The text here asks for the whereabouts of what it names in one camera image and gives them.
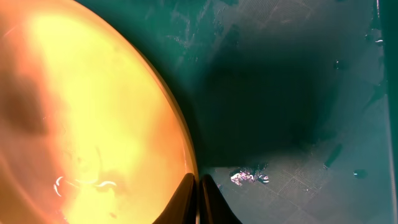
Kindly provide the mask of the teal plastic serving tray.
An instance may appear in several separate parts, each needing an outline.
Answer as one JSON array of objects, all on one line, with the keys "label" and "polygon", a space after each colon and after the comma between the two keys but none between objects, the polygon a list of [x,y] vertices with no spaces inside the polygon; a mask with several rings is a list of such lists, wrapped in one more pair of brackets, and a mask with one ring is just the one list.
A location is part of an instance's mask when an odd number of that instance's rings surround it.
[{"label": "teal plastic serving tray", "polygon": [[396,1],[84,0],[158,69],[243,223],[396,223]]}]

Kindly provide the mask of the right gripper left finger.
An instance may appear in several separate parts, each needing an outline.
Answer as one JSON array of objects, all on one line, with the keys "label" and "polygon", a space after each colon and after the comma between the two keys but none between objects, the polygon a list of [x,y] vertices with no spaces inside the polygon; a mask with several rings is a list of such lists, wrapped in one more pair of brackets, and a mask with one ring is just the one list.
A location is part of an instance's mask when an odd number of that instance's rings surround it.
[{"label": "right gripper left finger", "polygon": [[194,174],[187,173],[153,224],[196,224],[196,215],[197,183]]}]

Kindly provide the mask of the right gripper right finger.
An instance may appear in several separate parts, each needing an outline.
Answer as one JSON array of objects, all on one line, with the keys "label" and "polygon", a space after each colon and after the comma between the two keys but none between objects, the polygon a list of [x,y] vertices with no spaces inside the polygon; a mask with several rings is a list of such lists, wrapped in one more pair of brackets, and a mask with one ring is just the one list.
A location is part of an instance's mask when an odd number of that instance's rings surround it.
[{"label": "right gripper right finger", "polygon": [[242,224],[209,174],[199,182],[199,214],[201,224]]}]

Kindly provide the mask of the yellow-green plate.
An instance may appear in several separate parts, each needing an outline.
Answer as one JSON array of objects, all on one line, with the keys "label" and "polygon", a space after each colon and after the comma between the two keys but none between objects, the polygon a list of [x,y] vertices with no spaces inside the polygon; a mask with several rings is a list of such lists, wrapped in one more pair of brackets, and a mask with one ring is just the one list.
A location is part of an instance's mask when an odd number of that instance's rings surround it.
[{"label": "yellow-green plate", "polygon": [[157,70],[75,1],[1,2],[1,222],[153,223],[192,141]]}]

